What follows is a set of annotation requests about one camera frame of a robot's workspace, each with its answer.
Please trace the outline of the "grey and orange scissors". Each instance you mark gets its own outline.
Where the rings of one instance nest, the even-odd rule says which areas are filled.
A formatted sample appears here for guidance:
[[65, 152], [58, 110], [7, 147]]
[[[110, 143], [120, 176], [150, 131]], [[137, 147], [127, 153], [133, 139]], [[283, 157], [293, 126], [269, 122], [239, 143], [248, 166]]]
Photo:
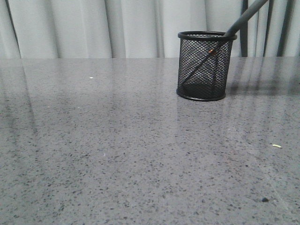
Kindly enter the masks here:
[[[267, 0], [255, 0], [251, 6], [245, 10], [240, 18], [229, 28], [229, 30], [222, 36], [223, 38], [235, 36], [235, 34], [241, 29], [241, 27], [248, 22], [248, 20], [267, 2]], [[190, 75], [183, 81], [183, 84], [190, 80], [191, 76], [199, 69], [207, 59], [216, 54], [224, 43], [218, 43], [216, 47], [209, 50], [208, 54], [202, 60], [202, 62], [190, 73]]]

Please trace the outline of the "black mesh pen bucket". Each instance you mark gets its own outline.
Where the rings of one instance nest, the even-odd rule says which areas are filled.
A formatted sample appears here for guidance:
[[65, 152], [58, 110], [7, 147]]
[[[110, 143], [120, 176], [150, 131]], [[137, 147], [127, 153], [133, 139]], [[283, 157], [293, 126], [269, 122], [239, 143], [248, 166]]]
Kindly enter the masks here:
[[195, 101], [225, 98], [232, 45], [237, 36], [217, 31], [183, 31], [177, 94]]

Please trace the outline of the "grey curtain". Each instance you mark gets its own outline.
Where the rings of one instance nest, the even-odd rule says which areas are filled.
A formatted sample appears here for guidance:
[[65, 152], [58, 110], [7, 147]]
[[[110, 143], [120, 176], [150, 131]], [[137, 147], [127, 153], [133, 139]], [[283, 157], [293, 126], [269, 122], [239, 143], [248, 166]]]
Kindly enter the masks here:
[[[181, 31], [227, 31], [250, 0], [3, 0], [3, 59], [172, 58]], [[269, 0], [238, 32], [233, 57], [298, 56], [300, 3]]]

